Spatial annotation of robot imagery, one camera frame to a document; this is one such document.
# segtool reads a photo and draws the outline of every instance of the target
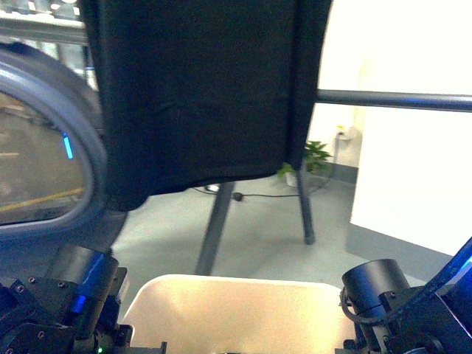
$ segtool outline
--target cylindrical motor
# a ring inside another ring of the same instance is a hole
[[[386,291],[409,288],[408,281],[395,260],[373,260],[361,264],[342,276],[354,311],[363,317],[385,314],[379,295]],[[369,350],[380,351],[381,343],[371,327],[361,326]]]
[[[117,260],[92,249],[67,245],[58,250],[46,277],[79,285],[70,307],[78,339],[94,332],[117,269]]]

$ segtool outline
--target gray mirror frame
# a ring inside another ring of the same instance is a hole
[[[0,45],[0,91],[67,132],[86,180],[83,197],[73,210],[51,220],[0,226],[0,241],[64,232],[102,213],[106,154],[98,133],[97,94],[62,64],[23,44]]]

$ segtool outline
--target black metal leg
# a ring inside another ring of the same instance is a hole
[[[220,184],[220,189],[213,204],[212,216],[206,228],[205,239],[201,245],[200,256],[198,257],[197,268],[195,270],[196,275],[210,275],[212,273],[234,188],[234,182]]]
[[[302,211],[303,228],[305,230],[305,243],[307,245],[315,242],[315,232],[313,230],[313,221],[311,219],[311,205],[308,196],[307,171],[305,163],[302,168],[296,172],[296,183],[300,195],[300,209]]]

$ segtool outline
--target white wall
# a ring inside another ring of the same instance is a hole
[[[319,76],[321,89],[360,89],[360,75],[366,55],[367,23],[361,21],[365,0],[334,0],[323,46]],[[353,126],[353,138],[339,145],[337,163],[358,166],[364,127],[364,109],[343,105],[315,107],[309,140],[327,143],[333,153],[337,125]]]
[[[472,94],[472,2],[362,2],[376,22],[362,89]],[[472,114],[365,109],[351,222],[454,254],[472,236],[471,132]]]

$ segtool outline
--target electrical outlet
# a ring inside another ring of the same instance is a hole
[[[336,126],[336,138],[340,140],[351,140],[352,137],[352,127],[347,125],[337,125]]]

